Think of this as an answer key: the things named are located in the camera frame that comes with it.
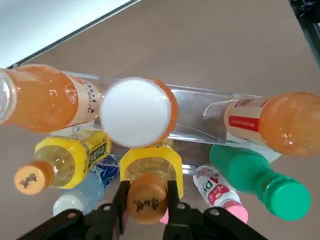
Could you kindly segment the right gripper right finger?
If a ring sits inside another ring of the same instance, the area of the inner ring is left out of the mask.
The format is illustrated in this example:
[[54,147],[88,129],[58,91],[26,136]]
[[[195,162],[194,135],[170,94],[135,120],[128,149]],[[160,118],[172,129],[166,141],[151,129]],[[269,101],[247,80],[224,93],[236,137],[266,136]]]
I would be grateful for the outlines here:
[[267,240],[222,207],[204,212],[180,201],[177,182],[167,182],[168,223],[164,240]]

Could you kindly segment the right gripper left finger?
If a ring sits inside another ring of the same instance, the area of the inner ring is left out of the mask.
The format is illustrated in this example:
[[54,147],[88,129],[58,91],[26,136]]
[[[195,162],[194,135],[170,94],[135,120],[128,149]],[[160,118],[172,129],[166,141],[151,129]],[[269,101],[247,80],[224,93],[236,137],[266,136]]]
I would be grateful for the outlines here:
[[84,215],[67,209],[19,237],[20,240],[118,240],[124,233],[123,214],[130,182],[122,181],[111,203]]

